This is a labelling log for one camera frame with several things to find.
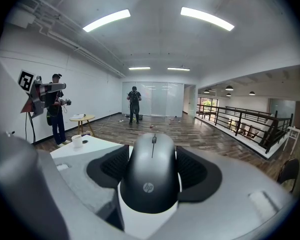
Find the jeans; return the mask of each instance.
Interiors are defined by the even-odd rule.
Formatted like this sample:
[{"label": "jeans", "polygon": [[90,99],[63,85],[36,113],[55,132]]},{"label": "jeans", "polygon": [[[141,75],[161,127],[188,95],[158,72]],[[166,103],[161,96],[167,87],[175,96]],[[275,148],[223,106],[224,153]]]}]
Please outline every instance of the jeans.
[{"label": "jeans", "polygon": [[137,112],[135,114],[135,118],[136,118],[136,121],[139,122],[139,110],[140,110],[139,104],[134,104],[134,105],[131,104],[130,105],[130,123],[133,120],[133,111]]},{"label": "jeans", "polygon": [[51,116],[50,118],[52,123],[53,137],[55,139],[56,144],[59,145],[62,142],[66,141],[64,123],[63,123],[63,114],[62,112],[59,112],[57,116],[55,117]]}]

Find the black chair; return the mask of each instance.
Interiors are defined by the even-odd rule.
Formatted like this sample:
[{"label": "black chair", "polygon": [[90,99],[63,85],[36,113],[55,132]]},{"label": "black chair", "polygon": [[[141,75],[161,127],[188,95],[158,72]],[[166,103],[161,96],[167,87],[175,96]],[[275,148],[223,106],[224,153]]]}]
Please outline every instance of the black chair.
[{"label": "black chair", "polygon": [[299,170],[300,170],[300,163],[297,158],[293,158],[293,159],[286,161],[280,171],[277,182],[279,184],[282,184],[283,182],[288,181],[289,179],[290,180],[294,179],[293,188],[290,192],[290,193],[292,193],[294,190],[294,187],[295,187],[296,180],[299,175]]}]

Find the white cup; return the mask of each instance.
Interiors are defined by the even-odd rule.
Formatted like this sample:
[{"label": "white cup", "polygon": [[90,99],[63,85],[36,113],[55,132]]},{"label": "white cup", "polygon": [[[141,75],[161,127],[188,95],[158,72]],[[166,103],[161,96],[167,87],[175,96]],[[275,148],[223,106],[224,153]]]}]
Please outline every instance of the white cup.
[{"label": "white cup", "polygon": [[76,149],[83,147],[82,136],[81,135],[74,135],[71,139],[72,139],[73,146]]}]

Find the computer mouse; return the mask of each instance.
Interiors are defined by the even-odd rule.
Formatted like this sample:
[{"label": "computer mouse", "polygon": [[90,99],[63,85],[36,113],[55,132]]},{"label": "computer mouse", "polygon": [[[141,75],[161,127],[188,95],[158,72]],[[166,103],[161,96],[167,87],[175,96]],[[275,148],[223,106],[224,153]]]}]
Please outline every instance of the computer mouse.
[{"label": "computer mouse", "polygon": [[172,139],[163,133],[142,135],[120,184],[123,201],[135,211],[157,214],[175,204],[179,191]]}]

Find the man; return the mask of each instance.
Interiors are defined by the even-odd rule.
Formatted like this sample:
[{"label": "man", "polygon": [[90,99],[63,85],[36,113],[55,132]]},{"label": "man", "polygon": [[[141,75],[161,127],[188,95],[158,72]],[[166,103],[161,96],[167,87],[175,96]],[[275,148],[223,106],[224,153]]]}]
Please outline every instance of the man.
[{"label": "man", "polygon": [[[52,76],[52,82],[54,84],[59,82],[59,79],[62,75],[54,74]],[[62,114],[62,105],[63,102],[59,101],[59,98],[63,96],[62,91],[54,92],[56,94],[55,102],[51,106],[49,106],[48,113],[50,114],[51,123],[52,123],[52,132],[55,139],[57,146],[60,148],[65,144],[70,143],[69,140],[65,138],[65,131],[64,131],[64,123],[63,123],[63,114]]]},{"label": "man", "polygon": [[132,91],[129,92],[127,100],[130,100],[130,125],[132,124],[133,114],[136,117],[136,124],[139,124],[139,101],[142,100],[141,93],[136,90],[136,86],[132,87]]}]

